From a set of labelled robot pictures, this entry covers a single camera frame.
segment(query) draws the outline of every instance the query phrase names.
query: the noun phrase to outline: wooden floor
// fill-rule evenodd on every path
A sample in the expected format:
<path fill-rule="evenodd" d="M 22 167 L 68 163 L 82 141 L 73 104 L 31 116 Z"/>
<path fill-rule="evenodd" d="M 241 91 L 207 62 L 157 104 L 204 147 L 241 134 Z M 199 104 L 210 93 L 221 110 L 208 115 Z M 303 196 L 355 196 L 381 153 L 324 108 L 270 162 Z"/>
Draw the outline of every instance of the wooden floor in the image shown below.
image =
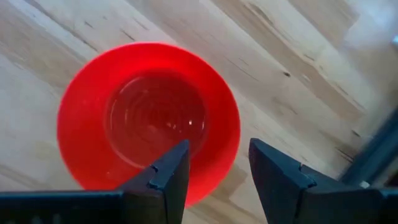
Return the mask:
<path fill-rule="evenodd" d="M 397 104 L 397 21 L 396 0 L 0 0 L 0 190 L 78 189 L 57 148 L 65 87 L 95 55 L 155 40 L 209 62 L 241 116 L 231 172 L 183 222 L 266 223 L 249 138 L 338 177 Z"/>

